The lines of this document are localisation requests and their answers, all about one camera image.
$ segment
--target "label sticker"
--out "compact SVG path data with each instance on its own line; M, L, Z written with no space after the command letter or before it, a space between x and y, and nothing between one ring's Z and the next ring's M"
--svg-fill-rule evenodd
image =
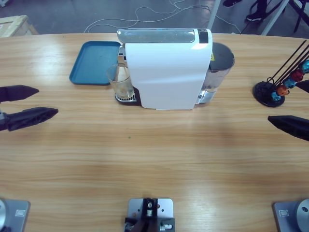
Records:
M289 211L287 209L285 210L279 210L280 217L288 217Z
M24 217L26 214L25 210L17 209L15 213L15 217Z

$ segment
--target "blue tray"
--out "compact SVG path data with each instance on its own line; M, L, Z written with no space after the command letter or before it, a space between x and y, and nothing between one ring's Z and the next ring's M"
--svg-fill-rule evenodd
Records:
M120 43L89 41L83 44L70 74L79 85L109 85L106 70L117 63Z

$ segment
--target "white cable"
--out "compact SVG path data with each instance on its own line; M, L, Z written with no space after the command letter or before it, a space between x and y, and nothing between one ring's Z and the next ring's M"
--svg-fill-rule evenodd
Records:
M220 19L220 20L226 22L227 24L234 26L234 27L239 31L239 33L241 34L241 31L238 29L238 27L237 27L235 24L229 23L229 22L225 21L224 19L220 18L220 17L217 16L217 15L216 15L216 17L217 17L218 19Z
M161 22L161 21L163 21L163 20L169 19L169 18L171 18L171 17L177 15L178 13L180 13L180 12L182 12L182 11L185 11L185 10L188 10L188 9L193 9L193 8L206 9L206 10L208 10L208 11L211 13L211 10L210 10L210 8L209 8L207 5L201 5L201 4L200 4L200 5L191 5L191 6L186 7L186 8L180 8L179 6L177 6L177 3L184 2L184 1L186 1L186 0L180 0L180 1L176 1L176 2L172 3L171 0L169 0L170 4L171 4L172 6L175 7L175 9L174 9L172 12L157 12L157 11L154 11L153 9L151 9L151 8L148 7L148 6L141 6L141 7L137 8L137 9L135 10L136 19L122 19L122 18L104 18L104 19L100 19L100 20L97 20L97 21L95 21L95 22L89 24L89 25L86 27L84 33L86 33L86 32L90 33L90 30L91 30L92 28L94 28L94 27L97 27L97 26L109 26L109 27L113 27L113 28L124 28L124 29L125 29L125 28L130 28L130 27L135 26L138 22L144 22L144 23ZM156 13L156 14L161 14L161 15L172 14L172 15L170 15L170 16L168 16L168 17L166 17L166 18L163 18L163 19L153 20L153 21L139 20L139 16L138 16L138 14L137 14L137 11L138 11L139 9L142 9L142 8L147 8L147 9L151 10L152 12L154 12L154 13ZM217 17L218 19L220 19L220 20L222 20L222 21L224 21L224 22L226 22L226 23L228 23L228 24L234 26L234 27L239 31L239 33L241 33L241 31L238 29L238 27L237 27L235 24L229 23L229 22L225 21L224 19L220 18L220 17L217 16L217 15L216 15L216 17ZM135 23L133 23L132 25L127 26L127 27L117 27L117 26L114 26L114 25L111 25L111 24L105 24L105 23L104 23L104 24L96 24L96 23L98 23L98 22L105 21L105 20L119 20L119 21L125 21L125 22L135 22Z

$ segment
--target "wooden table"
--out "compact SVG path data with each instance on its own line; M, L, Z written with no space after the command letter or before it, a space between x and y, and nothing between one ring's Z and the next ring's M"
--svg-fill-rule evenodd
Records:
M0 132L0 195L31 202L27 232L121 232L130 198L169 197L178 232L273 232L271 205L309 197L309 143L267 121L309 118L309 96L283 106L252 96L302 39L214 34L234 68L206 107L157 111L117 103L111 87L69 81L86 41L115 34L0 39L2 86L40 92L4 102L7 113L45 106L45 123Z

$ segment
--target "black rod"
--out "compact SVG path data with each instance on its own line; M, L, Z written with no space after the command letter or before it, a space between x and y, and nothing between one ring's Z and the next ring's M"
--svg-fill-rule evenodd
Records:
M304 40L301 45L293 52L293 54L287 59L287 61L281 66L281 68L279 68L279 70L271 77L271 79L274 79L274 77L281 71L281 69L287 64L287 62L290 61L290 59L296 54L296 52L299 51L299 49L304 45L304 43L306 42L307 40Z
M288 73L281 78L278 84L275 83L275 85L279 86L280 84L282 84L283 80L290 74L290 72L293 71L301 62L306 60L307 59L306 57L309 57L308 54L309 54L309 51L306 52L305 55L288 71Z
M307 45L307 47L298 55L298 57L293 61L293 63L284 71L284 73L275 81L275 85L279 82L279 80L282 79L283 76L286 75L286 73L290 73L300 62L299 62L299 58L304 54L304 52L306 52L309 48L309 45ZM308 55L308 52L300 59L300 61Z

